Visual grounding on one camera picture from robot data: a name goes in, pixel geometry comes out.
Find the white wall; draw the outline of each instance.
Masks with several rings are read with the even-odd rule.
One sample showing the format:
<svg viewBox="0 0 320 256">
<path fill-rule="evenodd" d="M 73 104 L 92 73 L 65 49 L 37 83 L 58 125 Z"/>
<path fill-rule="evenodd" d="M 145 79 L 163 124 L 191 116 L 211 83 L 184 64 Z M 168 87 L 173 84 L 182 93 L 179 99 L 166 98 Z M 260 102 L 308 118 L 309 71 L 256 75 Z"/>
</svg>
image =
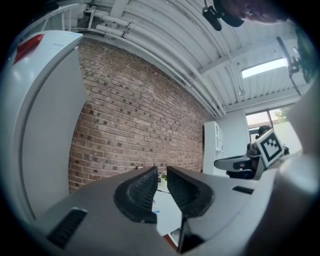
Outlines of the white wall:
<svg viewBox="0 0 320 256">
<path fill-rule="evenodd" d="M 290 122 L 280 122 L 273 125 L 274 131 L 281 143 L 290 149 L 290 154 L 302 149 L 298 136 Z"/>
<path fill-rule="evenodd" d="M 244 155 L 250 142 L 245 112 L 242 109 L 228 112 L 216 122 L 223 131 L 223 157 Z"/>
</svg>

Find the black slot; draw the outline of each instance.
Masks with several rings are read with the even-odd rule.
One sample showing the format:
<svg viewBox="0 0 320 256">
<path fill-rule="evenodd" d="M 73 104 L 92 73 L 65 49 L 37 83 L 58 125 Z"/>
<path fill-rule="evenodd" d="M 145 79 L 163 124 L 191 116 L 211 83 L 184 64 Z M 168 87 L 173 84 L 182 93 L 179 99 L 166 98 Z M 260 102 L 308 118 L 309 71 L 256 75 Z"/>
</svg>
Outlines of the black slot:
<svg viewBox="0 0 320 256">
<path fill-rule="evenodd" d="M 232 190 L 251 195 L 254 190 L 243 186 L 235 186 Z"/>
<path fill-rule="evenodd" d="M 87 212 L 82 209 L 72 209 L 47 236 L 47 239 L 63 249 L 86 215 Z"/>
</svg>

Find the white cabinet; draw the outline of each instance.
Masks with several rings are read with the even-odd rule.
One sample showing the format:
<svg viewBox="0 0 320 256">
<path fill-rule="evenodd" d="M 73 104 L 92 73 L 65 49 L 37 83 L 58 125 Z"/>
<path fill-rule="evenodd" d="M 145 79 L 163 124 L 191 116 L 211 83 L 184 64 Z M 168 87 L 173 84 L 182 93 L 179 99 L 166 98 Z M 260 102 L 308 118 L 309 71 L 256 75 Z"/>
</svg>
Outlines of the white cabinet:
<svg viewBox="0 0 320 256">
<path fill-rule="evenodd" d="M 215 168 L 215 160 L 223 158 L 224 135 L 219 125 L 215 122 L 204 124 L 204 162 L 203 173 L 221 175 L 221 170 Z"/>
</svg>

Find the headphones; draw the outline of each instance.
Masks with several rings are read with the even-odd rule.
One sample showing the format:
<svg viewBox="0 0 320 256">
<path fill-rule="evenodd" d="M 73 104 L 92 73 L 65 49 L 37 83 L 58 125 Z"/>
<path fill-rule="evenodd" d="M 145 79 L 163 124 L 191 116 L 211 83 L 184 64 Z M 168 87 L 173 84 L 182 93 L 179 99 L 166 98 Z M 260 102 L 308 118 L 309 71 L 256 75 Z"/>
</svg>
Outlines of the headphones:
<svg viewBox="0 0 320 256">
<path fill-rule="evenodd" d="M 202 8 L 202 15 L 216 31 L 222 30 L 220 19 L 232 27 L 240 27 L 244 21 L 228 14 L 222 6 L 222 1 L 223 0 L 213 0 L 214 7 L 212 5 L 208 7 L 207 1 L 204 0 L 205 7 Z"/>
</svg>

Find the window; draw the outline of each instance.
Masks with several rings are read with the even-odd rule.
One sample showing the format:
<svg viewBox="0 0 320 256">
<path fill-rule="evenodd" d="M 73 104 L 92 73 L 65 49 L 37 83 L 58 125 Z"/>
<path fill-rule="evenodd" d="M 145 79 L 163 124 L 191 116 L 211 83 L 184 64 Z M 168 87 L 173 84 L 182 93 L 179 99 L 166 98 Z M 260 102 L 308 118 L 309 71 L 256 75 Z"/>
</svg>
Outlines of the window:
<svg viewBox="0 0 320 256">
<path fill-rule="evenodd" d="M 276 109 L 266 109 L 259 113 L 248 114 L 246 120 L 250 134 L 250 141 L 253 143 L 258 135 L 260 126 L 272 126 L 282 144 L 289 148 L 290 154 L 302 149 L 299 138 L 287 119 L 287 113 L 291 105 Z"/>
</svg>

